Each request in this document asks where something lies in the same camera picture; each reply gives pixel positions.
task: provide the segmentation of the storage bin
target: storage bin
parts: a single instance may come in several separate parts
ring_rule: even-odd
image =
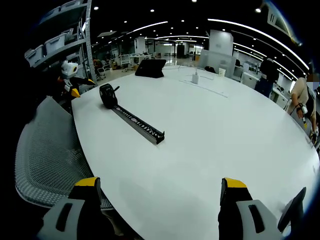
[[[44,46],[40,45],[35,50],[31,50],[25,59],[29,62],[30,67],[32,67],[36,62],[44,57]]]
[[[78,5],[82,4],[82,2],[83,2],[83,0],[73,0],[73,1],[69,1],[69,2],[67,2],[67,3],[65,3],[65,4],[63,4],[63,5],[61,6],[61,11],[64,11],[64,10],[66,10],[67,8],[70,8],[70,7],[72,7],[72,6],[78,6]]]
[[[57,6],[56,8],[52,9],[51,11],[47,12],[42,19],[40,20],[40,23],[44,22],[45,20],[47,20],[48,18],[51,17],[51,15],[56,14],[60,11],[60,6]]]
[[[66,33],[62,33],[59,36],[55,36],[54,38],[49,39],[44,43],[46,54],[50,54],[55,50],[62,48],[65,45],[65,37]]]
[[[68,44],[70,42],[73,42],[74,40],[74,36],[72,35],[72,33],[74,32],[73,28],[70,28],[68,30],[63,31],[61,34],[66,34],[65,38],[64,38],[64,44]]]

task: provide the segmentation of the metal shelf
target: metal shelf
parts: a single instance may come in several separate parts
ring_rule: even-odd
[[[44,44],[45,41],[58,36],[61,32],[78,26],[86,8],[87,3],[71,6],[40,22],[29,36],[30,39],[33,39],[31,47],[36,48],[40,44]]]
[[[86,43],[86,39],[81,39],[72,43],[69,43],[68,45],[65,45],[63,47],[58,48],[54,52],[51,52],[38,62],[36,62],[33,65],[33,68],[35,69],[44,69],[50,64],[53,64],[57,61],[63,61],[66,60],[66,57],[70,54],[73,54],[77,52],[82,44]]]

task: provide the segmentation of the mesh chair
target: mesh chair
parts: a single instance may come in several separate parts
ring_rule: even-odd
[[[24,126],[15,155],[15,188],[32,204],[50,208],[67,198],[74,184],[93,177],[82,152],[73,117],[52,97]],[[112,209],[106,196],[101,209]]]

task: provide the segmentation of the white pillar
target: white pillar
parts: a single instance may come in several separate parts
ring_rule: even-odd
[[[239,52],[233,51],[233,56],[235,57],[235,59],[239,59]]]
[[[187,52],[189,50],[189,43],[188,42],[183,42],[182,43],[184,45],[184,55],[187,55]]]
[[[146,40],[144,36],[139,36],[134,40],[134,53],[143,54],[146,52]]]
[[[232,56],[234,37],[225,31],[210,30],[209,51]]]

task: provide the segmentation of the glove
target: glove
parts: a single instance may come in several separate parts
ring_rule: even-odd
[[[318,136],[317,136],[317,134],[316,134],[316,131],[313,131],[313,132],[311,133],[310,139],[311,139],[312,143],[315,145],[316,142],[317,142],[317,140],[318,140]]]

